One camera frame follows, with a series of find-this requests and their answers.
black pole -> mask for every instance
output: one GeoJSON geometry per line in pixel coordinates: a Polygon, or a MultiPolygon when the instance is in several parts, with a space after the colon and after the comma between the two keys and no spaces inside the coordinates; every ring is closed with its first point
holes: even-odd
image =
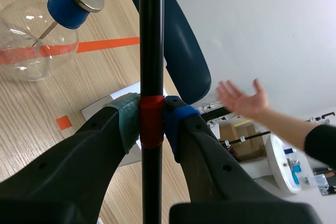
{"type": "Polygon", "coordinates": [[[163,94],[164,0],[139,0],[141,95],[163,94]]]}
{"type": "MultiPolygon", "coordinates": [[[[258,134],[255,134],[255,135],[252,135],[252,136],[247,136],[245,138],[245,140],[249,140],[249,139],[252,139],[252,138],[255,138],[255,137],[259,137],[259,136],[264,136],[264,135],[267,135],[267,134],[271,134],[271,131],[265,131],[265,132],[262,132],[262,133],[258,133],[258,134]]],[[[229,144],[236,144],[236,143],[240,143],[241,140],[240,139],[236,139],[236,140],[232,140],[229,142],[229,144]]]]}
{"type": "Polygon", "coordinates": [[[210,121],[212,119],[219,118],[219,117],[221,117],[223,115],[228,115],[228,114],[231,114],[231,113],[232,112],[228,111],[224,107],[221,107],[221,108],[218,108],[216,110],[211,110],[209,112],[203,113],[201,115],[201,117],[203,118],[203,120],[205,122],[207,122],[207,121],[210,121]]]}
{"type": "MultiPolygon", "coordinates": [[[[139,0],[139,5],[141,97],[162,95],[164,0],[139,0]]],[[[142,145],[141,152],[143,223],[160,224],[162,144],[142,145]]]]}

white wall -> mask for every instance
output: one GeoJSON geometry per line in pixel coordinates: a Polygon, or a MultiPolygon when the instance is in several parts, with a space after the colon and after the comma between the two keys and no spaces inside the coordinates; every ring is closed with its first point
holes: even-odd
{"type": "Polygon", "coordinates": [[[246,92],[261,80],[270,105],[292,115],[335,106],[334,0],[177,0],[219,80],[246,92]]]}

dark blue chair back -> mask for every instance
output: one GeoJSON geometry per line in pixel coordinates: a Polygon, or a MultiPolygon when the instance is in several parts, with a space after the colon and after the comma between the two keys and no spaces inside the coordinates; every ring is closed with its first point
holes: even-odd
{"type": "MultiPolygon", "coordinates": [[[[133,0],[139,11],[139,0],[133,0]]],[[[164,58],[181,99],[192,104],[211,87],[211,75],[196,37],[176,0],[164,0],[164,58]]]]}

orange tape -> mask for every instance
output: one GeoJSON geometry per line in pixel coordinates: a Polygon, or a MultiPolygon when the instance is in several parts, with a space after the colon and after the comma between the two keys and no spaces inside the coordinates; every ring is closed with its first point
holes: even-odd
{"type": "Polygon", "coordinates": [[[61,131],[72,126],[72,123],[70,122],[69,117],[67,115],[56,119],[56,123],[58,124],[58,127],[61,129],[61,131]]]}
{"type": "Polygon", "coordinates": [[[139,37],[80,42],[77,53],[139,44],[139,37]]]}
{"type": "MultiPolygon", "coordinates": [[[[80,42],[77,53],[137,44],[139,44],[139,37],[80,42]]],[[[38,53],[36,53],[35,47],[6,49],[0,51],[0,64],[14,64],[20,61],[36,59],[39,57],[62,55],[73,51],[74,47],[75,44],[40,46],[38,53]]]]}

red tape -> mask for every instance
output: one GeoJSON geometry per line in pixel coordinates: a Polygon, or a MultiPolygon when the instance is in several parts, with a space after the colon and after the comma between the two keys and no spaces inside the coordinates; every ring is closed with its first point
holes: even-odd
{"type": "Polygon", "coordinates": [[[163,142],[163,95],[140,97],[140,141],[146,149],[163,142]]]}

